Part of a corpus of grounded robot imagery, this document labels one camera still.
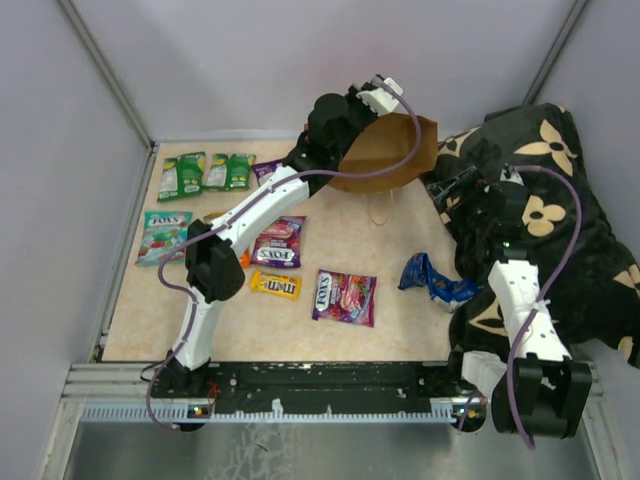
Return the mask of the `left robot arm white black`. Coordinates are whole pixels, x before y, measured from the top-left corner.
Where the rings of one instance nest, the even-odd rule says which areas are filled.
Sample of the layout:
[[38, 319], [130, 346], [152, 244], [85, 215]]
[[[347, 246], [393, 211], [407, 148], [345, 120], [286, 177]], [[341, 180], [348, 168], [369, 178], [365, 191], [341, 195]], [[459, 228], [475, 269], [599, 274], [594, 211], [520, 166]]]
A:
[[179, 337], [149, 387], [194, 397], [208, 384], [210, 345], [225, 304], [245, 282], [239, 256], [267, 226], [306, 201], [334, 177], [357, 137], [395, 110], [403, 90], [391, 80], [352, 86], [319, 97], [283, 164], [257, 190], [210, 224], [196, 221], [184, 244], [188, 296]]

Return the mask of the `colourful candy bag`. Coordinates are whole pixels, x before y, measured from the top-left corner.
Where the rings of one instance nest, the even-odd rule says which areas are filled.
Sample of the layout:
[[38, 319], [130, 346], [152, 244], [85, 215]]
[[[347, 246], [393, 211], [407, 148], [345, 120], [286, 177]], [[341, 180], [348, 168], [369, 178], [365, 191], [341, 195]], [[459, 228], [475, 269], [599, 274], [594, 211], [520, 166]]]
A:
[[135, 264], [158, 265], [167, 255], [187, 241], [192, 213], [187, 211], [147, 211]]

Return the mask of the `red brown paper bag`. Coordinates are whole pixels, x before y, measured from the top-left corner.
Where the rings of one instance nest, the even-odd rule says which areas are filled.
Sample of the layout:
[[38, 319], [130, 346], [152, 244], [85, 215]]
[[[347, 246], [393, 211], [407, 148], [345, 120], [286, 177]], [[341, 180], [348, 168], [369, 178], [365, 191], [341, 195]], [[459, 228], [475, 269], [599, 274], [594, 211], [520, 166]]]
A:
[[385, 115], [368, 126], [340, 162], [339, 171], [365, 174], [393, 170], [366, 179], [335, 177], [327, 191], [329, 218], [340, 227], [393, 221], [400, 190], [433, 169], [438, 152], [437, 123], [407, 114]]

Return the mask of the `yellow chocolate candy packet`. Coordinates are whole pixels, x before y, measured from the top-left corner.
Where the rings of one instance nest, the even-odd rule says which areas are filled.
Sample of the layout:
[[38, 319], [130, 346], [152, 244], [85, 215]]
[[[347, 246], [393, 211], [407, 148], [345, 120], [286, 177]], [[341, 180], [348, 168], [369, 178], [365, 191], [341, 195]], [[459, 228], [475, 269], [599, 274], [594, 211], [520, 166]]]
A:
[[251, 291], [255, 293], [265, 293], [289, 300], [297, 300], [301, 291], [302, 278], [255, 270], [249, 285]]

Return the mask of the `orange candy bag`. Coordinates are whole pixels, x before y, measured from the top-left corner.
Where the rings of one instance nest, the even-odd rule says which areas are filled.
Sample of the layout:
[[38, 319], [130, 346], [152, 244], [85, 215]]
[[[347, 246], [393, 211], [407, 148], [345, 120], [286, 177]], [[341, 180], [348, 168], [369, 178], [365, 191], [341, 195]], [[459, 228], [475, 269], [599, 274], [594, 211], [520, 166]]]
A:
[[[224, 212], [211, 212], [207, 215], [204, 215], [202, 217], [202, 221], [204, 223], [211, 223], [213, 220], [221, 217], [224, 215]], [[249, 255], [249, 249], [245, 249], [244, 252], [242, 253], [242, 255], [239, 257], [240, 260], [240, 264], [243, 268], [248, 268], [250, 265], [250, 255]]]

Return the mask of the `purple candy bag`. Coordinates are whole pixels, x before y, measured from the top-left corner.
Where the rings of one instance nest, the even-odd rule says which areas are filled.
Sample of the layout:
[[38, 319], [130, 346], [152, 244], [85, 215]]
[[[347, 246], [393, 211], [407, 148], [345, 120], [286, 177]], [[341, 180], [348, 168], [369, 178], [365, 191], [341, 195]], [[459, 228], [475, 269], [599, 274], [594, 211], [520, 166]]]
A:
[[282, 159], [253, 164], [251, 169], [256, 176], [257, 184], [262, 186], [282, 164]]
[[311, 318], [374, 327], [375, 276], [319, 269]]
[[301, 234], [305, 216], [281, 216], [254, 242], [250, 263], [275, 269], [301, 267]]

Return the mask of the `black floral pillow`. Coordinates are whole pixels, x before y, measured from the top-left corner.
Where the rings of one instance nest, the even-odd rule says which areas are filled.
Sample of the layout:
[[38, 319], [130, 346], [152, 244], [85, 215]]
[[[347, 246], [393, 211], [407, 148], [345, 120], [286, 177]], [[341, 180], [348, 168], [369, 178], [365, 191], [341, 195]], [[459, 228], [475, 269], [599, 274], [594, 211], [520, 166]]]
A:
[[[599, 340], [639, 365], [639, 266], [618, 241], [591, 190], [583, 150], [571, 113], [544, 103], [489, 114], [472, 129], [440, 141], [432, 171], [422, 182], [446, 180], [475, 167], [496, 182], [505, 165], [540, 165], [565, 177], [582, 209], [579, 239], [567, 265], [547, 293], [561, 340]], [[524, 173], [529, 198], [522, 215], [524, 242], [546, 280], [573, 231], [575, 205], [566, 187], [543, 173]]]

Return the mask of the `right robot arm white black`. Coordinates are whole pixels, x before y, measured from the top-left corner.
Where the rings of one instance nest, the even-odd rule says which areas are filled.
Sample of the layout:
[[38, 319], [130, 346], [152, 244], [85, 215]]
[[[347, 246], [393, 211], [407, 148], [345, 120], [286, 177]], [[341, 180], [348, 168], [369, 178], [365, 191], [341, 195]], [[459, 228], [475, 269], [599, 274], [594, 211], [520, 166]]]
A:
[[[529, 198], [524, 173], [543, 173], [561, 182], [575, 205], [575, 223], [560, 260], [545, 281], [524, 242], [521, 220]], [[466, 352], [446, 372], [448, 387], [461, 396], [477, 388], [491, 403], [500, 433], [518, 434], [535, 449], [535, 437], [575, 436], [592, 385], [590, 369], [573, 360], [559, 338], [547, 293], [564, 270], [579, 239], [583, 209], [574, 186], [541, 166], [505, 166], [491, 183], [474, 167], [427, 185], [435, 206], [451, 220], [487, 233], [483, 255], [490, 260], [487, 282], [503, 313], [509, 340], [505, 362], [484, 351]]]

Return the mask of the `green yellow snack bag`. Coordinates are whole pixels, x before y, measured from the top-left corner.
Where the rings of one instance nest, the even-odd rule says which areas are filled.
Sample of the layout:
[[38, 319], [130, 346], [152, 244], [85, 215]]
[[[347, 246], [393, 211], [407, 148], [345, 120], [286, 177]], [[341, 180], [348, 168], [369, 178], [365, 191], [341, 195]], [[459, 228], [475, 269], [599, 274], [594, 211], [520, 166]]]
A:
[[204, 152], [165, 158], [157, 201], [167, 202], [199, 196], [203, 192], [205, 160]]
[[251, 167], [255, 159], [254, 154], [248, 153], [213, 154], [204, 180], [204, 189], [220, 192], [248, 190]]

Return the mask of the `blue tortilla chips bag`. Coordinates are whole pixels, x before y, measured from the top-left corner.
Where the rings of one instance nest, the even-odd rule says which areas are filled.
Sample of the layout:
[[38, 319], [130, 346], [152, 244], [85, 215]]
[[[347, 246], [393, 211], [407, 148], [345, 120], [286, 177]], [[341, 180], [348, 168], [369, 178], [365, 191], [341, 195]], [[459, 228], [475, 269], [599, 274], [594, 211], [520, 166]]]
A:
[[482, 289], [472, 280], [452, 280], [441, 274], [426, 252], [412, 255], [401, 273], [398, 289], [411, 288], [426, 288], [430, 300], [447, 313], [455, 312]]

